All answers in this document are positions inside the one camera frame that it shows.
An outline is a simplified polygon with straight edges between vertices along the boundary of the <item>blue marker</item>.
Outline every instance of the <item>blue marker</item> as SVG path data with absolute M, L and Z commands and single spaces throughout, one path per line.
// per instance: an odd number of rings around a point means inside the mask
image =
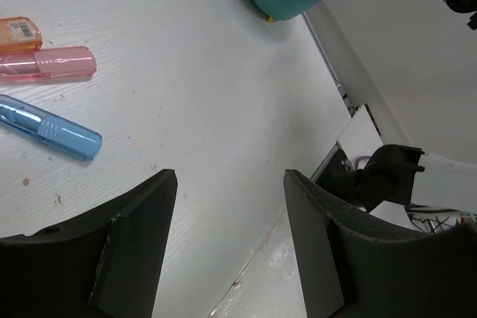
M 92 130 L 6 95 L 0 95 L 0 121 L 85 162 L 103 141 Z

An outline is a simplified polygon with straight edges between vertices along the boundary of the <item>white table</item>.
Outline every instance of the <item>white table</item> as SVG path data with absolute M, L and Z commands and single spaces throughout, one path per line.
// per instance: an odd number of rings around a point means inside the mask
M 45 47 L 85 45 L 98 61 L 88 83 L 1 92 L 104 137 L 85 165 L 0 128 L 0 235 L 173 168 L 154 316 L 206 317 L 285 211 L 284 170 L 311 175 L 350 119 L 304 21 L 269 25 L 250 0 L 2 0 L 0 15 L 28 16 Z

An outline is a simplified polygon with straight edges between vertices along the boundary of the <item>white label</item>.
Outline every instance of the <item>white label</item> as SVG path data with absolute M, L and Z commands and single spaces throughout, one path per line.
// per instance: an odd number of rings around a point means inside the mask
M 27 22 L 10 22 L 13 38 L 16 41 L 26 41 L 35 37 Z

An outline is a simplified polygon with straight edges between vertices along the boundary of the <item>wall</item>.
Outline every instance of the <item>wall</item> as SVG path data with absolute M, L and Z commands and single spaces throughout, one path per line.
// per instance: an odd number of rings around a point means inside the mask
M 477 163 L 477 32 L 467 27 L 469 14 L 453 13 L 441 0 L 326 0 L 312 13 L 327 11 L 378 90 L 360 83 L 351 92 L 361 91 L 360 101 L 384 98 L 383 110 L 404 132 L 396 141 L 407 137 L 427 151 Z M 340 62 L 335 57 L 334 67 Z

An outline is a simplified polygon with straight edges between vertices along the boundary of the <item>barcode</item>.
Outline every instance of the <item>barcode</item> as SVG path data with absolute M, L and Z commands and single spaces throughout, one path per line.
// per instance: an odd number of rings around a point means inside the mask
M 30 27 L 28 26 L 26 22 L 19 22 L 18 25 L 20 27 L 20 30 L 22 30 L 23 35 L 25 35 L 25 37 L 34 37 L 33 33 L 30 30 Z

